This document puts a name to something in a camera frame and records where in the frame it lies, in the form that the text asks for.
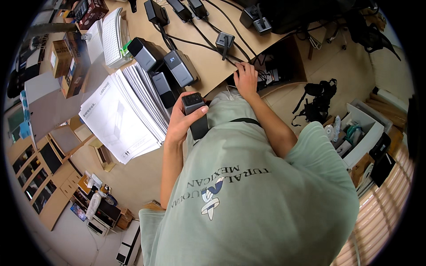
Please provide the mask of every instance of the red box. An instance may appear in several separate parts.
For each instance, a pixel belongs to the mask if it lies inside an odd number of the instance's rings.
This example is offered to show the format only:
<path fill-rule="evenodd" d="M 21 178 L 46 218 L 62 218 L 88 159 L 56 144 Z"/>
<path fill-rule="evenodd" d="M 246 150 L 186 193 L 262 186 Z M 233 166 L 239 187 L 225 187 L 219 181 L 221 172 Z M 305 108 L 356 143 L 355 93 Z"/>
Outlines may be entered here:
<path fill-rule="evenodd" d="M 104 0 L 87 0 L 87 12 L 78 22 L 78 27 L 83 30 L 89 29 L 95 21 L 103 18 L 108 11 Z"/>

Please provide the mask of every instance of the air conditioner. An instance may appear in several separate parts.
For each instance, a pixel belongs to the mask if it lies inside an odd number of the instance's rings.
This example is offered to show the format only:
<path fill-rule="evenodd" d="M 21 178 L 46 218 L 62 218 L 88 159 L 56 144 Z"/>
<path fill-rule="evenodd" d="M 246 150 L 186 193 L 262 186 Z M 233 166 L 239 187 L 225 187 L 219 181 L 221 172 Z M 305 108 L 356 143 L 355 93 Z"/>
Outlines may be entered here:
<path fill-rule="evenodd" d="M 118 249 L 116 260 L 124 265 L 133 265 L 139 247 L 141 246 L 141 228 L 139 227 L 139 221 L 133 220 L 124 233 L 125 235 Z"/>

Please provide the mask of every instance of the green packet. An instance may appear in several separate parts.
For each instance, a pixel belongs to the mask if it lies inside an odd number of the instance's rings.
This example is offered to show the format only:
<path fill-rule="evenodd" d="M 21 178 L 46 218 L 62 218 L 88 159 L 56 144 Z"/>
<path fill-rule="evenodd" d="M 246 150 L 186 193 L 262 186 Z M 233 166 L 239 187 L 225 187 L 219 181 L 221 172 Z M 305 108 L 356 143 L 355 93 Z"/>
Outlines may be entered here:
<path fill-rule="evenodd" d="M 124 46 L 123 46 L 123 48 L 121 48 L 120 49 L 120 52 L 121 52 L 121 54 L 124 56 L 124 57 L 133 57 L 132 56 L 132 54 L 129 52 L 129 50 L 127 49 L 127 47 L 129 46 L 129 44 L 131 43 L 132 41 L 129 41 L 128 43 L 126 43 Z"/>

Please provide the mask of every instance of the white booklet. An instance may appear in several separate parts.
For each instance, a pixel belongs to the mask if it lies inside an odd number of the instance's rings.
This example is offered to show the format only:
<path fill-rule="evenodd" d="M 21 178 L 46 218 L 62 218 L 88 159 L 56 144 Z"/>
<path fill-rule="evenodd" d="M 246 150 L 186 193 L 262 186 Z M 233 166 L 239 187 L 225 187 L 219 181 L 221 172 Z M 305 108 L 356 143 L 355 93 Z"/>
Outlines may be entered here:
<path fill-rule="evenodd" d="M 159 140 L 145 126 L 114 78 L 107 77 L 81 105 L 80 117 L 95 136 L 121 163 L 160 147 Z"/>

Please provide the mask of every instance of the wooden desk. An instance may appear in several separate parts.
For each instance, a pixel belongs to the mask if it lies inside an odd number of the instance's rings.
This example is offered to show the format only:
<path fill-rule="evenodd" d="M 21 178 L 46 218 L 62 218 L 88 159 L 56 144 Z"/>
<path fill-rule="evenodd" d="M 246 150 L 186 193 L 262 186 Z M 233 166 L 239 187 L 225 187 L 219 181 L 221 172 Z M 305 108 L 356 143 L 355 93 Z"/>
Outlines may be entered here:
<path fill-rule="evenodd" d="M 161 37 L 161 34 L 154 28 L 152 23 L 148 21 L 144 6 L 145 1 L 146 0 L 137 0 L 137 12 L 132 13 L 129 2 L 123 3 L 119 1 L 105 0 L 109 12 L 114 11 L 118 7 L 122 7 L 122 12 L 126 12 L 125 20 L 128 23 L 129 34 L 132 39 L 134 37 L 144 38 L 147 41 L 151 41 L 157 45 L 160 45 L 165 51 L 168 51 L 167 46 L 165 45 Z M 284 37 L 284 35 L 277 35 L 272 33 L 260 36 L 254 28 L 246 29 L 240 23 L 239 17 L 241 15 L 241 11 L 222 1 L 211 1 L 220 9 L 222 9 L 223 12 L 232 20 L 235 27 L 240 32 L 241 36 L 257 54 L 260 54 L 266 48 L 268 48 L 276 41 Z M 186 0 L 183 1 L 183 3 L 188 7 L 188 3 Z M 235 42 L 239 44 L 249 56 L 254 58 L 254 55 L 241 41 L 234 28 L 225 18 L 225 16 L 218 9 L 210 5 L 208 2 L 202 1 L 202 3 L 210 14 L 208 16 L 209 21 L 220 30 L 234 35 Z M 173 12 L 173 9 L 170 5 L 165 5 L 163 7 L 166 8 L 167 15 L 170 19 L 170 24 L 165 26 L 167 34 L 181 38 L 183 40 L 189 40 L 192 42 L 207 45 L 205 40 L 201 37 L 201 35 L 192 25 L 190 25 L 189 23 L 182 23 L 178 16 Z M 201 30 L 201 32 L 203 32 L 203 34 L 207 36 L 210 42 L 215 43 L 218 34 L 206 22 L 202 20 L 197 20 L 196 18 L 194 18 L 193 21 L 194 24 L 197 25 L 197 27 Z M 236 67 L 234 65 L 231 65 L 227 61 L 222 61 L 222 57 L 215 51 L 206 49 L 205 47 L 201 47 L 198 45 L 184 43 L 178 40 L 173 41 L 179 50 L 189 56 L 191 62 L 194 64 L 201 78 L 201 81 L 195 83 L 193 86 L 185 87 L 187 91 L 197 91 L 200 92 L 202 96 L 205 96 L 222 81 L 224 81 L 227 77 L 229 77 L 233 73 L 233 71 L 236 70 Z M 240 50 L 236 49 L 235 47 L 232 48 L 231 54 L 240 58 L 241 60 L 247 61 L 247 59 L 243 56 Z M 127 64 L 122 66 L 120 69 L 128 67 L 134 63 L 135 60 L 132 60 L 131 62 L 128 62 Z M 115 71 L 115 69 L 108 69 L 108 72 L 110 74 Z"/>

